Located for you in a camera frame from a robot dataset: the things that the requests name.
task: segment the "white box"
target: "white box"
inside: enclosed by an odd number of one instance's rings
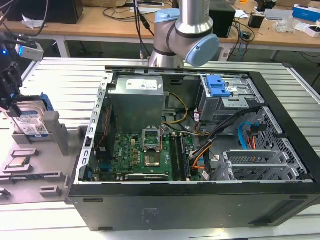
[[[308,27],[308,28],[306,28],[305,30],[304,30],[304,32],[306,33],[306,34],[308,34],[309,36],[311,36],[311,37],[313,37],[313,38],[319,38],[320,37],[320,27],[317,27],[317,29],[319,30],[319,31],[315,31],[315,30],[312,30],[311,28],[316,28],[317,26],[310,26],[310,27]]]

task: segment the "blue light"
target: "blue light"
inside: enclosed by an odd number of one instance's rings
[[[24,51],[24,48],[23,48],[23,46],[20,46],[20,48],[19,48],[19,56],[21,56],[21,54],[23,53],[23,51]]]

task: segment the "cardboard box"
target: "cardboard box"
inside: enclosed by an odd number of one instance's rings
[[[85,7],[118,8],[126,4],[126,0],[82,0]]]
[[[293,7],[293,17],[316,22],[320,19],[320,9],[314,7],[300,7],[298,4]]]
[[[308,6],[311,0],[277,0],[275,5],[293,8],[295,4]]]

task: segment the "motherboard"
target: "motherboard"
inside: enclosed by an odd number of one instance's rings
[[[159,143],[160,149],[144,148]],[[112,161],[99,161],[104,181],[185,181],[195,179],[189,170],[189,154],[195,146],[190,135],[117,134]]]

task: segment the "aluminum extrusion table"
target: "aluminum extrusion table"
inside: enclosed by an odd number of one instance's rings
[[[60,122],[75,129],[87,125],[94,106],[97,89],[106,65],[145,66],[146,61],[101,58],[45,58],[33,62],[23,74],[24,95],[46,93]],[[279,63],[210,62],[203,68],[223,71],[257,71],[262,74],[275,95],[293,118],[301,132],[320,156],[320,96],[292,68]],[[0,129],[9,124],[0,120]],[[1,136],[8,130],[0,130]],[[0,163],[6,156],[10,141],[1,143]],[[84,237],[94,239],[236,239],[288,237],[320,239],[320,205],[306,209],[278,227],[220,228],[162,231],[91,232],[77,210],[63,202],[0,206],[0,237],[13,239],[44,239]]]

